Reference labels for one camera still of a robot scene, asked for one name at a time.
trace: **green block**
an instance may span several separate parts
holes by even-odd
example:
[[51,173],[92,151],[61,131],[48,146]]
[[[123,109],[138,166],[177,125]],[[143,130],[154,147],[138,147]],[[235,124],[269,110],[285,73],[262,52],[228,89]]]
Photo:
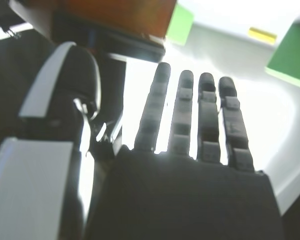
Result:
[[175,44],[185,45],[193,22],[194,15],[180,4],[177,4],[171,17],[166,38]]
[[290,27],[265,71],[300,87],[300,24]]

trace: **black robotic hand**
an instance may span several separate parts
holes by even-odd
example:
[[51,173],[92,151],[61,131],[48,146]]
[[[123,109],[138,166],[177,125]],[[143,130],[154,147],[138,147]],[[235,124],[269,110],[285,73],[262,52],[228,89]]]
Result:
[[228,165],[220,163],[217,96],[210,73],[198,86],[197,159],[190,158],[194,77],[181,73],[168,151],[154,154],[170,66],[160,63],[134,149],[123,146],[102,187],[86,239],[282,240],[268,176],[255,172],[234,82],[219,81]]

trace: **yellow block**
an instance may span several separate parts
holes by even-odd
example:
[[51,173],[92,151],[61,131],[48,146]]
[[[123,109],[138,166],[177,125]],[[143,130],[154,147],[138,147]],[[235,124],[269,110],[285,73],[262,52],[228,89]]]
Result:
[[277,39],[277,35],[257,29],[255,27],[250,27],[248,35],[251,38],[257,39],[259,41],[262,41],[262,42],[265,42],[265,43],[268,43],[271,45],[275,44],[276,39]]

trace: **robotic hand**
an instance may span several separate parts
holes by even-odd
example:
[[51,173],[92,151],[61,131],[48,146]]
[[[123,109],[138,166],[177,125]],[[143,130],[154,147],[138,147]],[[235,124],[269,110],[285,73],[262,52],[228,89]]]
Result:
[[98,72],[94,57],[69,42],[39,72],[19,113],[23,133],[0,147],[0,240],[284,239],[269,178],[254,170],[229,77],[219,81],[228,166],[220,163],[210,73],[199,80],[197,160],[188,156],[194,85],[188,70],[179,79],[168,151],[154,154],[170,78],[169,64],[160,63],[134,149],[122,146],[113,155],[103,181],[99,156],[108,148],[96,142],[93,124]]

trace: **white surface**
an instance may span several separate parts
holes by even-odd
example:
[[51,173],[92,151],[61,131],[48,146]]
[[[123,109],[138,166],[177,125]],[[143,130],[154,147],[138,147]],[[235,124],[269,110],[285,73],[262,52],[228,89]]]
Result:
[[[186,46],[168,46],[164,61],[171,78],[163,109],[156,152],[167,150],[170,124],[182,70],[194,73],[193,99],[198,97],[201,73],[233,78],[245,122],[249,147],[257,170],[264,170],[284,214],[300,195],[300,88],[265,73],[271,48],[194,26]],[[134,146],[144,104],[156,64],[131,59],[127,62],[122,143]],[[221,161],[227,164],[224,127],[220,124]],[[193,101],[190,155],[196,157],[198,104]]]
[[248,38],[255,27],[278,35],[280,42],[300,16],[300,0],[178,0],[194,13],[194,21],[222,32]]
[[32,84],[19,112],[22,118],[43,118],[49,108],[59,73],[74,42],[61,44],[44,63]]
[[[30,29],[33,29],[33,28],[34,27],[30,23],[22,23],[22,24],[10,27],[11,31],[13,31],[14,33],[20,33],[22,31],[30,30]],[[4,31],[2,31],[2,29],[0,27],[0,40],[7,39],[7,38],[10,38],[10,37],[11,37],[11,35],[9,35],[8,33],[5,33]]]
[[71,142],[8,138],[0,147],[0,240],[56,240]]

